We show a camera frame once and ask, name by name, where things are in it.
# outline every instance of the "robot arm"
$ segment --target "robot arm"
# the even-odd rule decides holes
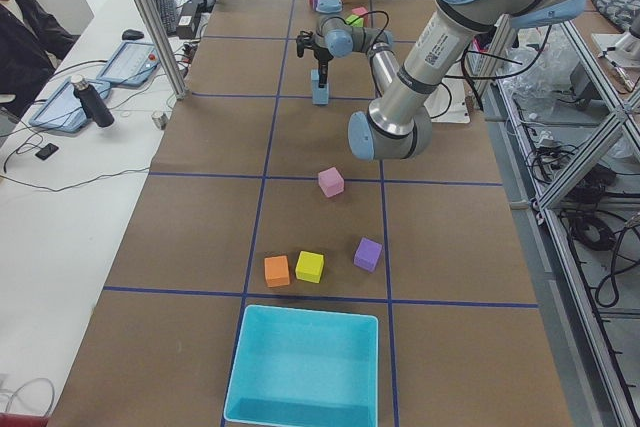
[[[349,145],[353,154],[364,160],[418,155],[431,139],[431,120],[423,104],[476,34],[489,31],[503,14],[511,16],[516,29],[570,20],[584,10],[585,2],[436,0],[435,14],[401,66],[386,36],[365,50],[383,95],[369,105],[366,113],[357,112],[351,117]],[[339,23],[326,22],[324,26],[343,32],[346,29]],[[321,34],[325,39],[333,35],[328,31]]]

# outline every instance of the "person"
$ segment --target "person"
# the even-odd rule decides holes
[[[0,0],[0,94],[15,95],[2,107],[21,118],[76,39],[37,0]]]

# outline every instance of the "white table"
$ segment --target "white table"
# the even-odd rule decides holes
[[[60,68],[108,59],[127,28],[146,31],[133,0],[108,0]],[[171,42],[174,50],[182,43],[177,38]],[[93,78],[101,67],[83,66],[54,76],[40,98],[71,73]],[[148,85],[113,89],[107,106]],[[162,138],[151,113],[164,110],[170,115],[174,99],[167,77],[158,76],[149,90],[113,111],[110,127],[100,129],[91,122],[73,135],[45,133],[42,145],[53,142],[60,150],[44,162],[35,151],[14,155],[6,175],[60,188],[148,167]],[[0,149],[0,163],[28,135],[23,131],[9,137]],[[53,382],[57,401],[145,179],[146,173],[131,173],[61,193],[0,179],[0,388],[16,390],[45,377]],[[50,389],[32,384],[21,398],[29,405],[14,402],[12,413],[39,415],[49,405]],[[0,396],[0,412],[5,405],[6,398]]]

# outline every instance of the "blue block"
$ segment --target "blue block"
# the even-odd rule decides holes
[[[320,82],[320,74],[318,69],[311,71],[311,95],[313,97],[313,105],[327,105],[329,103],[329,83],[323,88],[318,87]]]
[[[224,417],[280,427],[377,427],[378,319],[250,305]]]

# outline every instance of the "light blue plastic tray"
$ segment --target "light blue plastic tray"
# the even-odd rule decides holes
[[[250,305],[224,417],[277,427],[377,427],[378,319]]]

